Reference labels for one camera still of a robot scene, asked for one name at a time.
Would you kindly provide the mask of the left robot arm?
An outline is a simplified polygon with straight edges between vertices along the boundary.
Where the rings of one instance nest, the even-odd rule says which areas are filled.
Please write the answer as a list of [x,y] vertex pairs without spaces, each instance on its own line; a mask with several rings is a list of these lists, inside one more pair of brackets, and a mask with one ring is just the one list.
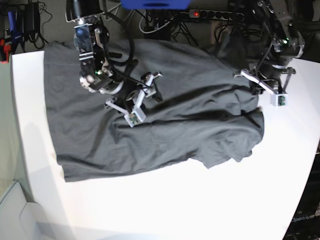
[[261,54],[252,59],[250,71],[276,93],[284,93],[296,73],[289,63],[303,55],[305,41],[285,0],[252,0],[250,7],[255,24],[262,30]]

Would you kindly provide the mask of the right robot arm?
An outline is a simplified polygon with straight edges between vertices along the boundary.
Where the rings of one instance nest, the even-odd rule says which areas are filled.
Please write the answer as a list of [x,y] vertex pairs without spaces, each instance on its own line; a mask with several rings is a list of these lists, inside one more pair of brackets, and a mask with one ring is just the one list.
[[137,80],[131,73],[138,66],[135,56],[135,43],[129,35],[128,58],[122,60],[122,54],[109,50],[110,33],[105,27],[102,16],[116,21],[123,30],[129,30],[125,23],[114,14],[103,11],[97,0],[66,1],[65,18],[73,22],[74,45],[79,53],[81,86],[92,93],[106,94],[111,97],[106,107],[120,107],[131,112],[138,101],[138,94],[162,101],[162,96],[155,83],[148,84],[153,79],[151,73],[146,73]]

